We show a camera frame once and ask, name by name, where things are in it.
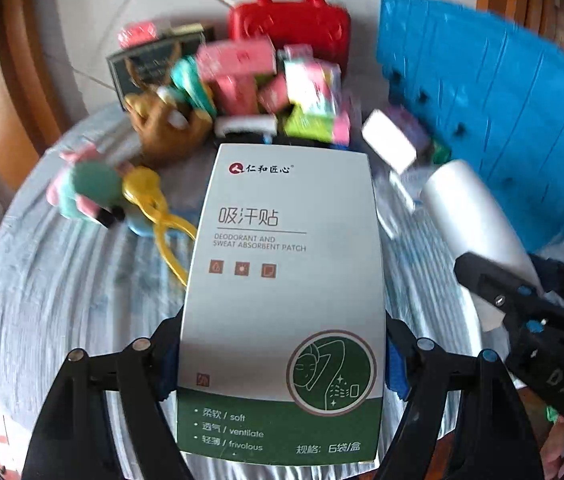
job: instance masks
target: white and green box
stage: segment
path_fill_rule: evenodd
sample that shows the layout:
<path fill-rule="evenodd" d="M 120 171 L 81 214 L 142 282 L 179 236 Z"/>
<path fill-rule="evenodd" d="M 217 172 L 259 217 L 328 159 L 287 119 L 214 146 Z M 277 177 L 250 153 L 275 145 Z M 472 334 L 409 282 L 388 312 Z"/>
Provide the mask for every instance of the white and green box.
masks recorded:
<path fill-rule="evenodd" d="M 184 306 L 180 449 L 274 465 L 374 460 L 385 345 L 366 155 L 223 145 Z"/>

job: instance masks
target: person's hand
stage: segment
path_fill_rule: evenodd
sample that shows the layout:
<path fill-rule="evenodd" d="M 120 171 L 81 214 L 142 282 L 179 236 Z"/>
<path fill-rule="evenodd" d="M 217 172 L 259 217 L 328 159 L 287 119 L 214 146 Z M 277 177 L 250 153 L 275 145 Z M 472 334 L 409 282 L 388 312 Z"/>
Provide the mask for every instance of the person's hand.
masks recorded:
<path fill-rule="evenodd" d="M 549 437 L 540 450 L 542 458 L 542 468 L 544 469 L 544 480 L 562 478 L 564 475 L 564 417 L 559 416 L 558 420 L 549 432 Z"/>

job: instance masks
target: red suitcase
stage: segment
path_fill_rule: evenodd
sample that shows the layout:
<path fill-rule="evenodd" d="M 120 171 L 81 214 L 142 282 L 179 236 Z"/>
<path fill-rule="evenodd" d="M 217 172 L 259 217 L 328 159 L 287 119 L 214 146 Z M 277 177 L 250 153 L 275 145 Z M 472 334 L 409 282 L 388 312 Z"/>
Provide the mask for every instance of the red suitcase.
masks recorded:
<path fill-rule="evenodd" d="M 319 59 L 337 63 L 344 74 L 348 62 L 351 20 L 341 7 L 325 0 L 256 0 L 239 4 L 229 12 L 229 36 L 243 40 L 271 38 L 275 48 L 307 43 Z"/>

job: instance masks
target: gray tablecloth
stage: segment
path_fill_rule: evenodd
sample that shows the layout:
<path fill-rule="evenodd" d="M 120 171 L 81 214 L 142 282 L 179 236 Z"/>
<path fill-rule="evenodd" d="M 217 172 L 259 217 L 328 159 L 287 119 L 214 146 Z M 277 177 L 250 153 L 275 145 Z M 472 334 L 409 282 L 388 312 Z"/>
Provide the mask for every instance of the gray tablecloth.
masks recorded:
<path fill-rule="evenodd" d="M 82 347 L 90 355 L 123 349 L 175 316 L 184 290 L 158 254 L 152 239 L 126 226 L 109 230 L 70 221 L 46 202 L 45 190 L 62 168 L 59 151 L 92 140 L 115 164 L 139 151 L 139 139 L 117 105 L 105 108 L 69 131 L 48 150 L 12 202 L 0 228 L 0 403 L 28 430 L 67 352 Z M 199 215 L 215 157 L 207 147 L 162 172 L 169 205 Z M 473 306 L 452 274 L 452 260 L 423 210 L 411 214 L 396 199 L 386 175 L 376 175 L 382 221 L 387 310 L 449 351 L 476 355 L 482 335 Z M 176 256 L 190 260 L 191 243 L 174 241 Z M 117 394 L 110 394 L 113 434 L 123 472 L 141 478 L 124 426 Z M 162 403 L 175 424 L 175 395 Z M 456 396 L 450 396 L 441 433 L 455 425 Z M 385 391 L 379 456 L 395 433 L 404 404 Z M 195 478 L 331 479 L 366 472 L 377 461 L 324 467 L 266 467 L 186 455 Z"/>

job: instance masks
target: yellow snowball maker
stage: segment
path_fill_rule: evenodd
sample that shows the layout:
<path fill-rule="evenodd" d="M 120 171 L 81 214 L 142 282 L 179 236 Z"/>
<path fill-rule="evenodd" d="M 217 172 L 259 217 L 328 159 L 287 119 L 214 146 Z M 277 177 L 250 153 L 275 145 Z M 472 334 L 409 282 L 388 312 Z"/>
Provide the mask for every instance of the yellow snowball maker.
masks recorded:
<path fill-rule="evenodd" d="M 136 204 L 142 213 L 155 224 L 153 232 L 160 256 L 171 267 L 182 285 L 187 286 L 188 272 L 173 255 L 166 239 L 166 231 L 167 229 L 178 229 L 195 240 L 198 230 L 184 218 L 169 212 L 169 205 L 160 190 L 160 177 L 155 171 L 142 166 L 134 168 L 124 176 L 122 189 L 124 198 Z"/>

